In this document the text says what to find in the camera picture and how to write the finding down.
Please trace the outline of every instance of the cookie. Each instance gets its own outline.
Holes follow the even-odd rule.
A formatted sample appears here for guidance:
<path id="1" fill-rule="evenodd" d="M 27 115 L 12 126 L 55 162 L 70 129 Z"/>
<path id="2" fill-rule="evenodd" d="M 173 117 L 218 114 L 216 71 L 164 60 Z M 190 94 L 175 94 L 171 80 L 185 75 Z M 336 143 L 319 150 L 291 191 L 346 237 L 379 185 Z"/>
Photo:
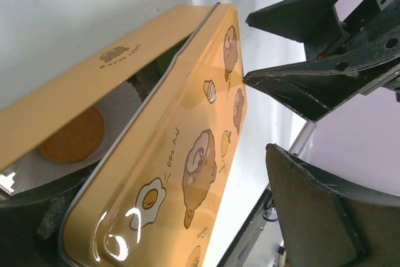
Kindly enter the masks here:
<path id="1" fill-rule="evenodd" d="M 45 140 L 39 150 L 52 161 L 76 163 L 95 152 L 103 138 L 103 117 L 91 107 Z"/>

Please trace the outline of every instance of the egg yolk illustration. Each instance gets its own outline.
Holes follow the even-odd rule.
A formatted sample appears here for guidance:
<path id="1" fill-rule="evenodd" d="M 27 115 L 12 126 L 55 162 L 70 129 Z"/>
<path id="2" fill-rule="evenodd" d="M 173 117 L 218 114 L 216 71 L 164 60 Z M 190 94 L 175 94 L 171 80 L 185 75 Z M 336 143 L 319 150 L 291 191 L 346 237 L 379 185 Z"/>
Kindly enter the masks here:
<path id="1" fill-rule="evenodd" d="M 158 191 L 157 189 L 151 189 L 147 192 L 146 196 L 143 199 L 142 207 L 144 209 L 151 209 L 157 201 Z"/>
<path id="2" fill-rule="evenodd" d="M 162 186 L 159 178 L 155 178 L 149 184 L 145 184 L 137 194 L 135 213 L 131 220 L 131 229 L 138 230 L 147 224 L 156 222 L 157 215 L 163 203 L 167 191 Z"/>

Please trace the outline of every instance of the open lid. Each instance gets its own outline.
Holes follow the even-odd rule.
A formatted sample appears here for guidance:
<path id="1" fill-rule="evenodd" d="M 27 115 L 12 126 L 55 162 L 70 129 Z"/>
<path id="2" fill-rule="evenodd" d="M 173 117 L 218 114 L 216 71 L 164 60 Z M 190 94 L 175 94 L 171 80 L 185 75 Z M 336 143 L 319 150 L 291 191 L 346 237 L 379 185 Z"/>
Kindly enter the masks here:
<path id="1" fill-rule="evenodd" d="M 209 6 L 177 6 L 0 111 L 0 171 L 188 37 Z"/>
<path id="2" fill-rule="evenodd" d="M 237 16 L 209 11 L 86 181 L 60 230 L 71 265 L 203 262 L 247 110 Z"/>

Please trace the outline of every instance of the cartoon character illustration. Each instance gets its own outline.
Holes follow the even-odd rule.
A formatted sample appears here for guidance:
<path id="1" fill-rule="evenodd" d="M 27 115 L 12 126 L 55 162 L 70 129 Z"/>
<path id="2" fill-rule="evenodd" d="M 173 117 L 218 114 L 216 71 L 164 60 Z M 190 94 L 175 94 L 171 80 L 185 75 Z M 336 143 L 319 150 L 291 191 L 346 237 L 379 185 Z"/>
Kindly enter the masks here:
<path id="1" fill-rule="evenodd" d="M 243 106 L 244 96 L 242 89 L 239 88 L 235 96 L 235 102 L 233 104 L 233 124 L 235 125 L 238 134 L 240 132 L 240 124 L 242 122 Z"/>
<path id="2" fill-rule="evenodd" d="M 221 155 L 222 157 L 225 157 L 226 153 L 228 152 L 228 147 L 229 144 L 231 144 L 231 131 L 225 131 L 222 134 L 222 139 L 221 139 Z"/>
<path id="3" fill-rule="evenodd" d="M 195 210 L 206 199 L 210 185 L 216 178 L 215 139 L 212 133 L 210 129 L 203 131 L 186 158 L 182 178 L 186 229 L 190 227 Z"/>
<path id="4" fill-rule="evenodd" d="M 124 53 L 125 51 L 128 51 L 129 48 L 127 47 L 115 47 L 110 49 L 109 51 L 103 53 L 100 57 L 100 59 L 106 63 L 112 61 L 113 59 L 115 59 L 117 56 L 122 55 L 122 53 Z"/>
<path id="5" fill-rule="evenodd" d="M 136 198 L 136 207 L 132 211 L 131 228 L 137 230 L 147 224 L 153 224 L 157 219 L 160 205 L 163 203 L 165 196 L 166 190 L 163 188 L 159 178 L 155 178 L 151 183 L 145 184 Z"/>
<path id="6" fill-rule="evenodd" d="M 186 267 L 198 267 L 200 263 L 201 249 L 200 245 L 192 251 L 189 258 L 187 259 Z"/>
<path id="7" fill-rule="evenodd" d="M 217 93 L 214 82 L 211 79 L 209 81 L 204 81 L 202 89 L 207 96 L 208 102 L 215 103 L 215 100 L 217 100 Z"/>
<path id="8" fill-rule="evenodd" d="M 229 79 L 236 62 L 238 61 L 238 38 L 236 37 L 236 30 L 231 26 L 224 40 L 224 64 L 225 64 L 225 81 Z"/>

